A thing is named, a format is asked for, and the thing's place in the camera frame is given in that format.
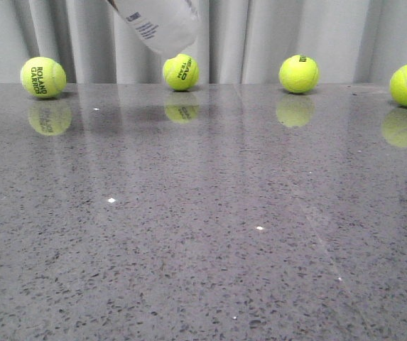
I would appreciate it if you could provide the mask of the clear Wilson tennis ball can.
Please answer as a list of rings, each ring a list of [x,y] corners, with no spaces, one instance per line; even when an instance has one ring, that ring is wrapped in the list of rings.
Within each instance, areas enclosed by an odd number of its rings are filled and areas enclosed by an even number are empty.
[[[197,38],[199,15],[191,1],[110,1],[139,39],[165,58],[181,53]]]

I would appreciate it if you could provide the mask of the Wilson yellow tennis ball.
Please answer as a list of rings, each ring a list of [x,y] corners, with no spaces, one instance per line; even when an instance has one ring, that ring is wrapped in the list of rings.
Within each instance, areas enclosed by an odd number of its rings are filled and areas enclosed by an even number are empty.
[[[319,67],[306,55],[293,55],[286,59],[278,72],[281,85],[289,92],[300,94],[312,90],[319,80]]]

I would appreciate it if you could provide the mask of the Roland Garros yellow tennis ball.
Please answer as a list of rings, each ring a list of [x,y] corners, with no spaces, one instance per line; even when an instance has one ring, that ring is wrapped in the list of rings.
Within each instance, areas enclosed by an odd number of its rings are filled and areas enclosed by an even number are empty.
[[[47,57],[34,57],[25,62],[20,71],[23,88],[37,98],[58,96],[67,85],[62,65]]]

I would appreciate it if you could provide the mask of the grey pleated curtain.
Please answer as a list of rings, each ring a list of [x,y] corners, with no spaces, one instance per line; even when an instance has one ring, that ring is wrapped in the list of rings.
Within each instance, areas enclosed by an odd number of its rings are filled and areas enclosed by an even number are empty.
[[[407,1],[196,1],[199,33],[187,52],[202,83],[275,82],[295,54],[323,83],[387,83],[407,64]],[[70,82],[160,82],[163,59],[105,1],[0,1],[0,83],[18,82],[35,56]]]

